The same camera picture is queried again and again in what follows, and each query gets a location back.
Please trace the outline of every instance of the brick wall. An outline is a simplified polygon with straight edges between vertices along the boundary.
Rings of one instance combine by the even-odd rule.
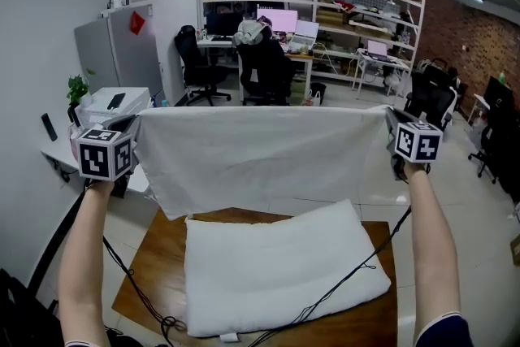
[[[456,0],[426,0],[415,62],[437,57],[458,70],[461,81],[468,84],[461,105],[465,113],[473,106],[473,94],[483,94],[489,76],[498,77],[501,72],[520,107],[519,53],[520,26]]]

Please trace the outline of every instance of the desk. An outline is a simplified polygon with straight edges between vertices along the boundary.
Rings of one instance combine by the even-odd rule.
[[[58,132],[58,139],[52,142],[48,137],[45,139],[45,144],[40,148],[40,151],[49,158],[67,165],[74,170],[78,169],[78,162],[74,159],[71,150],[71,142],[68,139],[66,132]],[[146,193],[149,183],[146,179],[145,173],[141,165],[137,165],[135,171],[130,175],[128,182],[128,189],[136,191],[137,193]]]
[[[363,78],[365,77],[366,65],[368,63],[373,63],[373,64],[377,64],[377,65],[384,65],[386,67],[392,67],[392,68],[396,68],[398,70],[402,70],[407,75],[406,82],[410,78],[410,73],[411,73],[410,67],[408,67],[403,62],[402,59],[395,58],[395,57],[389,57],[391,60],[393,60],[393,62],[392,63],[385,63],[384,61],[379,61],[378,59],[371,58],[368,54],[366,54],[366,50],[364,50],[363,48],[358,48],[356,54],[357,54],[357,65],[356,65],[356,72],[354,74],[354,80],[352,82],[352,90],[354,90],[354,87],[356,85],[356,77],[358,77],[358,70],[361,69],[361,77],[360,77],[360,79],[358,81],[359,86],[357,87],[357,97],[358,98],[359,98],[359,93],[361,92],[361,86],[363,84]],[[396,91],[396,99],[397,99],[397,96],[399,95],[399,92],[403,90],[401,85],[402,85],[402,78],[401,78],[401,83],[399,84],[399,87],[397,88],[397,91]]]
[[[197,41],[197,46],[199,48],[232,48],[231,41],[212,41],[210,39],[203,39],[201,41]],[[285,54],[286,57],[290,58],[291,61],[295,63],[305,63],[305,94],[307,94],[310,90],[310,73],[312,70],[312,60],[313,57],[311,55],[302,55],[302,54]],[[240,55],[238,56],[238,84],[240,90],[240,101],[242,104],[244,103],[244,87],[240,82],[240,78],[242,76],[242,59]]]
[[[194,216],[204,221],[227,223],[274,223],[287,215],[228,208]],[[362,222],[374,246],[389,237],[388,223]],[[169,221],[162,210],[155,215],[136,257],[130,266],[133,278],[155,309],[162,315],[186,320],[184,291],[184,251],[186,250],[184,217]],[[378,254],[379,261],[392,284],[388,292],[350,310],[328,315],[315,321],[289,328],[262,343],[262,347],[316,347],[359,345],[363,347],[397,346],[397,287],[392,245]],[[119,289],[112,308],[132,321],[161,334],[160,325],[141,303],[127,277]],[[247,346],[263,332],[240,334]],[[187,347],[221,346],[218,337],[194,338],[185,332],[170,330],[170,338]]]
[[[480,104],[482,107],[484,107],[486,110],[489,110],[489,104],[484,100],[484,97],[479,96],[478,94],[474,95],[474,104],[473,108],[471,109],[470,117],[468,117],[468,124],[471,122],[471,117],[473,116],[473,113],[475,112],[475,109],[477,108],[477,105]]]

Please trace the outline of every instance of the potted plant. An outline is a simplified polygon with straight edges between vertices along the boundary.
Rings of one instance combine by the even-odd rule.
[[[89,85],[83,80],[82,76],[71,76],[68,79],[67,98],[71,101],[71,106],[81,104],[81,107],[88,107],[92,104],[92,96],[89,93]]]

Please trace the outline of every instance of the human arm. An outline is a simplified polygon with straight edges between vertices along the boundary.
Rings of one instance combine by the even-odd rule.
[[[85,192],[59,268],[59,318],[63,339],[109,345],[102,322],[103,228],[114,184],[97,182]]]
[[[448,222],[419,166],[407,163],[415,269],[415,339],[434,319],[460,311],[457,250]]]

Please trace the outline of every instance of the green plant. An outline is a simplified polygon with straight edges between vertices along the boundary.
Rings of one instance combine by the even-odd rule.
[[[80,99],[89,92],[89,85],[83,81],[82,76],[70,76],[68,79],[67,98],[71,104],[79,103]]]

